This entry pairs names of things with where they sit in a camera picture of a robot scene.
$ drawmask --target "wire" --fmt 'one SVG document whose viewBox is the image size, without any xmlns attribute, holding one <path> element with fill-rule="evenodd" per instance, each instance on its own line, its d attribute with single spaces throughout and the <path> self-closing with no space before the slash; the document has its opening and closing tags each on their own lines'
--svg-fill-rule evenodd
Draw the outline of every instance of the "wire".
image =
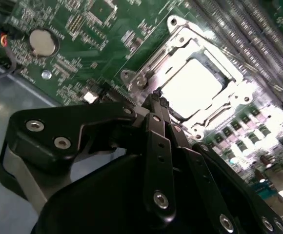
<svg viewBox="0 0 283 234">
<path fill-rule="evenodd" d="M 16 70 L 17 60 L 16 60 L 15 54 L 13 53 L 12 49 L 7 44 L 7 35 L 6 34 L 1 35 L 0 43 L 1 43 L 6 55 L 8 56 L 8 58 L 10 59 L 10 62 L 11 62 L 9 69 L 6 72 L 0 74 L 0 78 L 4 78 L 4 77 L 13 73 Z"/>
<path fill-rule="evenodd" d="M 0 38 L 0 44 L 2 45 L 2 47 L 6 47 L 7 46 L 7 35 L 3 34 Z"/>
</svg>

